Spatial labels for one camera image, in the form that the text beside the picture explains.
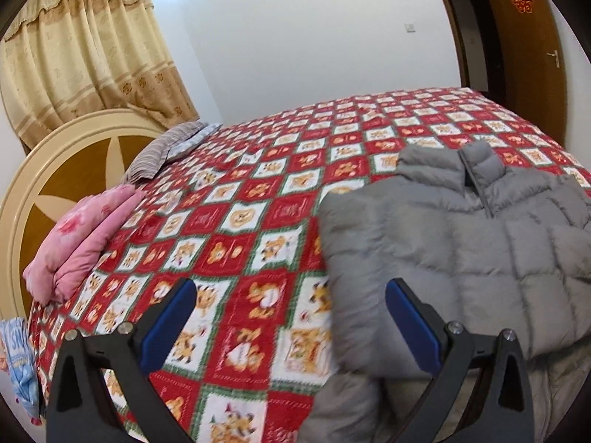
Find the headboard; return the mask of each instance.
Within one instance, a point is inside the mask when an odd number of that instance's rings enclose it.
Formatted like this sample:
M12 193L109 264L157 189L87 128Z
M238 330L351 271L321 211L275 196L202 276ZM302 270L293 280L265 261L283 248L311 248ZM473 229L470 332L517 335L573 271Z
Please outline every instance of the headboard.
M0 318L28 316L21 275L55 222L84 196L119 184L164 130L132 110L102 110L61 126L27 156L0 207Z

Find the door handle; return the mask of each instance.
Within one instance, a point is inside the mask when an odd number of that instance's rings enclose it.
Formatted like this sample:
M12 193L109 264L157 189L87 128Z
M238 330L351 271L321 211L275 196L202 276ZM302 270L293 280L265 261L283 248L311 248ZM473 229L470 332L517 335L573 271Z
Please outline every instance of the door handle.
M558 50L554 50L554 53L546 53L548 56L553 56L556 60L556 68L560 68L560 59L558 58Z

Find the pink pillow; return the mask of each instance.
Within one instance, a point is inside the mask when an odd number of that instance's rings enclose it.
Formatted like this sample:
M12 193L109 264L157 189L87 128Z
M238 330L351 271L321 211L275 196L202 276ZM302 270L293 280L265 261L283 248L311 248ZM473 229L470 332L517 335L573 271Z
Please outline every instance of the pink pillow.
M53 293L53 274L80 243L119 205L135 193L133 185L120 185L85 198L72 208L43 240L33 261L25 268L27 290L42 305Z
M119 208L113 211L105 220L88 235L72 255L55 272L53 283L55 285L55 300L64 302L69 300L99 261L100 254L114 234L123 226L123 223L134 212L146 194L136 191L134 195L124 201Z

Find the blue gripper pad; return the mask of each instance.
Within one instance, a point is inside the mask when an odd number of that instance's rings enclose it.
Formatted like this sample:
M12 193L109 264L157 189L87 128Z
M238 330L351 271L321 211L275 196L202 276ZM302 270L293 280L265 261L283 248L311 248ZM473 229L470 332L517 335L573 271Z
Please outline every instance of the blue gripper pad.
M185 281L142 340L139 364L146 376L162 369L166 357L195 308L196 295L195 283Z
M386 307L422 371L432 376L441 370L441 348L418 310L395 280L386 285Z

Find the curtain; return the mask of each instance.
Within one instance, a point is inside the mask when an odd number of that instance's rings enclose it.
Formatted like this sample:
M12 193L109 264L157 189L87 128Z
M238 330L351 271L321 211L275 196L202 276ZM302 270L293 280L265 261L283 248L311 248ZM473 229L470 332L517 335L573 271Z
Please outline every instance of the curtain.
M199 117L151 0L29 0L0 42L0 88L29 148L102 109L130 108L166 128Z

